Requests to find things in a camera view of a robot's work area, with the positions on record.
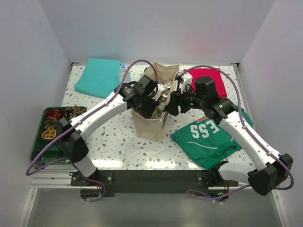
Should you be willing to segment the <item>beige canvas bag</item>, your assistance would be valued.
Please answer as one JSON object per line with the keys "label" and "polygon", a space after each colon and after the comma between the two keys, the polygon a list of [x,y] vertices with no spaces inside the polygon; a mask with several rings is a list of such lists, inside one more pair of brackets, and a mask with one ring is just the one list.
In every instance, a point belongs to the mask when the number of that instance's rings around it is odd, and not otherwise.
{"label": "beige canvas bag", "polygon": [[[177,82],[174,80],[175,75],[179,73],[179,64],[165,66],[159,62],[154,62],[153,66],[149,66],[144,75],[147,75],[152,80],[155,80],[155,72],[157,72],[158,81],[164,82],[166,80],[172,80],[172,88],[177,87]],[[165,131],[170,119],[170,114],[168,112],[162,112],[161,116],[153,115],[150,119],[145,119],[136,110],[131,110],[132,119],[136,131],[136,136],[162,142]]]}

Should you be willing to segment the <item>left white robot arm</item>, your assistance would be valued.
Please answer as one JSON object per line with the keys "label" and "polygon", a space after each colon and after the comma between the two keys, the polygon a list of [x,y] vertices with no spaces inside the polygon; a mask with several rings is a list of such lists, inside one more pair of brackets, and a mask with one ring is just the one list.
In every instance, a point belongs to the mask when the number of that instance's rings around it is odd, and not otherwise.
{"label": "left white robot arm", "polygon": [[82,173],[81,179],[86,185],[98,181],[97,168],[88,157],[86,139],[101,125],[114,116],[135,109],[145,118],[150,118],[160,104],[160,97],[167,89],[148,76],[139,81],[119,85],[101,103],[87,112],[72,118],[61,119],[57,125],[58,145],[67,158]]}

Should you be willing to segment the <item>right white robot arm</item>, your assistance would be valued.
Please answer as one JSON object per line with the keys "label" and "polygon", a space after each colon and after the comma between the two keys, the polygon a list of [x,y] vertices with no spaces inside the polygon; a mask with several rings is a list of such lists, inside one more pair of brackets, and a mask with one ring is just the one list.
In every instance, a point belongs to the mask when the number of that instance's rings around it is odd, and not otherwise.
{"label": "right white robot arm", "polygon": [[177,88],[165,110],[177,115],[198,109],[205,116],[173,133],[171,139],[196,165],[210,171],[213,184],[246,183],[265,196],[291,177],[292,157],[268,145],[238,105],[219,97],[210,77],[178,75],[176,79]]}

